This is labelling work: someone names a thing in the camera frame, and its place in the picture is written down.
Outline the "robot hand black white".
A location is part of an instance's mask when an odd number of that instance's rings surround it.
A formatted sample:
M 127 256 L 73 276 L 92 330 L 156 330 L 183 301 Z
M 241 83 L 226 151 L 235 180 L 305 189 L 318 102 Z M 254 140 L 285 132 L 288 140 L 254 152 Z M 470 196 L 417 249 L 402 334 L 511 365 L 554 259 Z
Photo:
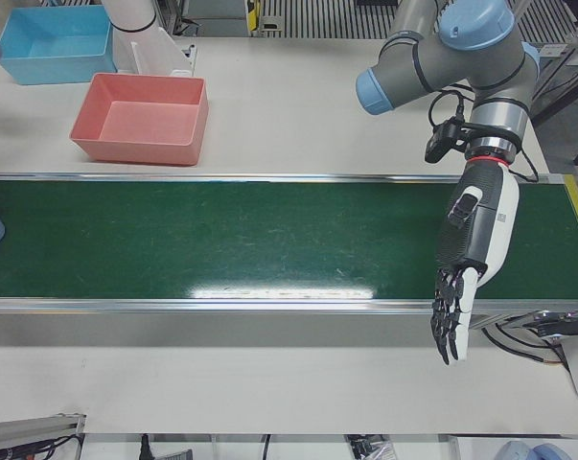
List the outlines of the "robot hand black white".
M 474 298 L 502 268 L 520 197 L 508 165 L 476 157 L 466 163 L 442 222 L 430 327 L 445 363 L 467 358 Z

